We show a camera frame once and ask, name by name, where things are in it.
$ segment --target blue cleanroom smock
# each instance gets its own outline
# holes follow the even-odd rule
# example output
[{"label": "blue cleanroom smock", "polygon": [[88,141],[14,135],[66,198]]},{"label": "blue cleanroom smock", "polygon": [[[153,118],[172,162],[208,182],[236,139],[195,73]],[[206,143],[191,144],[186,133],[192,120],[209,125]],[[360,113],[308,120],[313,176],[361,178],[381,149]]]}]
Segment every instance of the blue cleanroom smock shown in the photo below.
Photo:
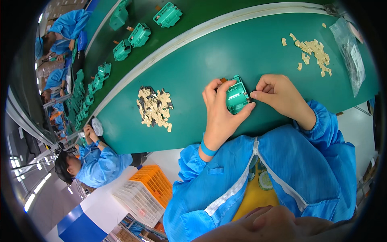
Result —
[{"label": "blue cleanroom smock", "polygon": [[312,100],[312,130],[296,121],[252,138],[223,144],[206,163],[193,144],[180,153],[179,176],[164,214],[170,242],[186,242],[230,222],[247,185],[249,163],[257,156],[267,168],[281,205],[296,217],[333,222],[352,217],[356,202],[355,147],[345,143],[335,114]]},{"label": "blue cleanroom smock", "polygon": [[84,156],[79,157],[82,168],[75,176],[89,187],[102,187],[116,178],[133,161],[131,154],[116,154],[110,147],[101,151],[95,143],[86,145]]},{"label": "blue cleanroom smock", "polygon": [[79,33],[85,28],[91,12],[84,9],[73,10],[60,16],[49,29],[49,32],[59,33],[63,39],[55,41],[51,51],[60,55],[69,52],[68,45],[71,39],[77,39]]},{"label": "blue cleanroom smock", "polygon": [[60,91],[62,81],[66,80],[67,69],[56,69],[53,70],[47,78],[46,86],[43,90],[52,89],[54,92]]}]

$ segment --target black hair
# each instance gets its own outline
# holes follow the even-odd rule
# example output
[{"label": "black hair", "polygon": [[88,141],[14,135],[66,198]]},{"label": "black hair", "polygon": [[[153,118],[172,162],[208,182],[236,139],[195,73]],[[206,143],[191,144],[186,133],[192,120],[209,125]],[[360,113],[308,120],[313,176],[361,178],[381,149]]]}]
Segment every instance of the black hair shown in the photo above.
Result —
[{"label": "black hair", "polygon": [[42,36],[42,39],[43,39],[43,55],[48,55],[51,49],[51,46],[48,46],[48,36],[44,35]]},{"label": "black hair", "polygon": [[68,153],[66,151],[60,152],[55,162],[55,173],[62,181],[70,185],[73,181],[74,176],[67,171],[67,168],[68,168],[67,157],[69,156],[71,156],[71,153]]}]

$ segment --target plastic bag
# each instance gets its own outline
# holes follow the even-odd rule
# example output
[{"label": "plastic bag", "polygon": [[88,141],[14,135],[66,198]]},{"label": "plastic bag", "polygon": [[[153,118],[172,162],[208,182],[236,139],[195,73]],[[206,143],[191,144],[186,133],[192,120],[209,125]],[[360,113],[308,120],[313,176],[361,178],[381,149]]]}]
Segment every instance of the plastic bag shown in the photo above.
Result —
[{"label": "plastic bag", "polygon": [[101,121],[99,121],[97,118],[93,118],[91,120],[91,126],[93,127],[97,136],[103,135],[103,127]]},{"label": "plastic bag", "polygon": [[349,31],[347,24],[344,18],[339,18],[329,29],[332,31],[344,58],[351,79],[353,96],[356,97],[365,79],[365,69],[356,38]]}]

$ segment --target orange plastic crate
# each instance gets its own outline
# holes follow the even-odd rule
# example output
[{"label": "orange plastic crate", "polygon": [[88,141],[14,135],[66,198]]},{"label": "orange plastic crate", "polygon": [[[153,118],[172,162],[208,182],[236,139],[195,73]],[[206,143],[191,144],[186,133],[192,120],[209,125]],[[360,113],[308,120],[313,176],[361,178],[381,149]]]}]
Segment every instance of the orange plastic crate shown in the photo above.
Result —
[{"label": "orange plastic crate", "polygon": [[172,184],[158,165],[143,166],[129,180],[142,182],[156,200],[167,207],[172,198]]}]

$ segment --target green workbench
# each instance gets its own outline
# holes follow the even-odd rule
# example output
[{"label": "green workbench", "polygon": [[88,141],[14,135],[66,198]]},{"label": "green workbench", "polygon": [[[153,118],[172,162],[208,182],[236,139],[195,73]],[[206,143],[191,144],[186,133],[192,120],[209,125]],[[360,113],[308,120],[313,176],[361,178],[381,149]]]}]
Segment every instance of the green workbench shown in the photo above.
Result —
[{"label": "green workbench", "polygon": [[[236,74],[241,76],[248,92],[255,89],[262,74],[285,74],[306,100],[315,99],[332,113],[371,99],[378,92],[372,58],[366,46],[359,44],[366,79],[354,98],[334,37],[328,27],[322,27],[323,22],[330,26],[336,20],[322,14],[270,15],[227,26],[179,48],[135,78],[99,113],[97,117],[104,126],[106,142],[117,153],[184,148],[200,142],[206,125],[206,108],[201,94],[204,87],[214,78],[229,79]],[[328,67],[332,69],[332,77],[321,77],[313,55],[310,65],[302,62],[301,49],[293,44],[290,32],[300,41],[317,39],[324,44],[324,51],[330,57]],[[286,38],[287,46],[282,46],[281,38]],[[152,45],[149,40],[143,47]],[[140,52],[133,51],[130,58],[137,57]],[[297,70],[298,62],[303,63],[301,71]],[[121,68],[125,68],[124,62],[113,63],[110,78],[118,74],[117,69],[125,72]],[[171,93],[175,107],[170,111],[168,121],[173,125],[171,133],[164,127],[151,128],[141,124],[136,104],[141,86],[152,86],[155,90],[164,88]],[[270,106],[257,102],[233,137],[261,135],[290,121]]]},{"label": "green workbench", "polygon": [[[114,31],[109,26],[108,19],[100,29],[95,40],[90,46],[90,50],[85,58],[84,65],[84,87],[91,83],[91,77],[94,77],[98,66],[104,62],[112,63],[112,72],[108,81],[103,84],[103,89],[98,90],[94,95],[94,103],[89,108],[91,115],[97,106],[102,102],[106,95],[114,88],[114,86],[138,63],[153,53],[155,50],[163,46],[165,43],[184,33],[191,28],[204,23],[210,19],[221,16],[223,14],[266,3],[275,2],[291,2],[291,1],[275,1],[275,0],[173,0],[183,12],[181,19],[170,28],[160,28],[152,19],[158,12],[154,7],[156,2],[153,0],[133,0],[127,7],[129,18],[125,25]],[[309,0],[300,2],[310,2],[317,4],[332,3],[332,0]],[[89,33],[94,33],[97,29],[96,23],[100,23],[104,16],[109,12],[109,6],[113,6],[116,0],[101,0],[91,15],[85,30]],[[146,45],[141,48],[134,48],[130,56],[124,61],[116,62],[113,56],[113,48],[116,46],[113,41],[120,42],[124,38],[128,38],[131,32],[126,30],[126,26],[135,27],[137,23],[146,23],[151,29],[152,34],[149,37]]]}]

